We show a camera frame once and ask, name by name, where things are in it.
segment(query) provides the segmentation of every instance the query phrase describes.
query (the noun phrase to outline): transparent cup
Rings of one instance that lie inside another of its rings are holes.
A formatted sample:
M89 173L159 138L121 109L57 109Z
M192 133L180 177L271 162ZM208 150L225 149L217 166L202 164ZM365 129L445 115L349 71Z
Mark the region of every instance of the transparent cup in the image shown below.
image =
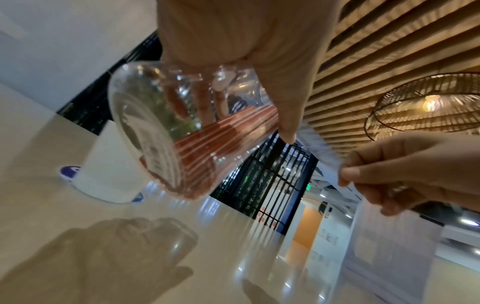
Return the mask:
M132 155L180 199L209 195L278 128L276 108L241 63L130 63L113 74L108 99Z

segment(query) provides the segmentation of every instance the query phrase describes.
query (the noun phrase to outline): table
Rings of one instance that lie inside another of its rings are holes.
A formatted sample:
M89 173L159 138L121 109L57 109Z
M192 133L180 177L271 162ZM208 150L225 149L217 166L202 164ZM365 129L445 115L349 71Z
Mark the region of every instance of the table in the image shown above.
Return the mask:
M212 199L155 184L109 204L58 175L96 136L0 87L0 302L318 303L322 286L277 253L283 236Z

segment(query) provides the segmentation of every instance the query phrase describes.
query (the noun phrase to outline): orange wall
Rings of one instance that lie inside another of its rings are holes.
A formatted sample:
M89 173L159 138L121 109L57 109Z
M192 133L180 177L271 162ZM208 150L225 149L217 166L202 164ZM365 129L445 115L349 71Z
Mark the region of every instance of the orange wall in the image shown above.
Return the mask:
M305 206L298 228L293 240L308 250L312 247L323 215L313 207Z

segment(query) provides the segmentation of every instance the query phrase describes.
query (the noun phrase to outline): wooden slat ceiling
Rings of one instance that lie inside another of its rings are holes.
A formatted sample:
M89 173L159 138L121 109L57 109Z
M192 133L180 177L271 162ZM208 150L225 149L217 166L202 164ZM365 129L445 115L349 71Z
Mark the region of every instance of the wooden slat ceiling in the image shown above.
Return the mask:
M480 0L350 0L304 120L341 157L370 142L378 99L438 73L480 71Z

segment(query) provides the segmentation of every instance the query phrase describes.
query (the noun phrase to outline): rattan pendant light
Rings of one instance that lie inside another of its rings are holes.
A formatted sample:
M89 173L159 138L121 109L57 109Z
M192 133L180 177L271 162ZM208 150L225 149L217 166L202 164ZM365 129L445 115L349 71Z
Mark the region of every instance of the rattan pendant light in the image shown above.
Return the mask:
M407 130L480 134L480 73L439 74L401 85L364 124L372 140Z

